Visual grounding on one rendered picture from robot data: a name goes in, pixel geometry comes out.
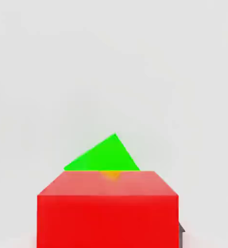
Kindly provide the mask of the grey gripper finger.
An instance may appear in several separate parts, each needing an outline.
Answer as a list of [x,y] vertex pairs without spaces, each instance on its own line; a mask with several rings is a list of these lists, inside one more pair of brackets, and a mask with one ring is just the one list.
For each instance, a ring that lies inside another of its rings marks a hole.
[[184,232],[185,232],[185,229],[179,223],[179,248],[183,248],[183,233]]

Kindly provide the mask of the small red cube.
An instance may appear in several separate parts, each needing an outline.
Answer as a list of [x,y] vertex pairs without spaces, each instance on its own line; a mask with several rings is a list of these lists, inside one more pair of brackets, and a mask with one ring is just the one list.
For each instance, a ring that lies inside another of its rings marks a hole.
[[64,171],[37,196],[37,248],[179,248],[179,196],[153,171]]

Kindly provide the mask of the small green cube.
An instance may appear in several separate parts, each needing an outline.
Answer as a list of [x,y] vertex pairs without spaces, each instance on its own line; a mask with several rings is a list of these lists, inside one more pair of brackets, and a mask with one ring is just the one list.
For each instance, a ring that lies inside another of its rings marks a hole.
[[139,167],[117,134],[89,149],[68,165],[65,171],[139,171]]

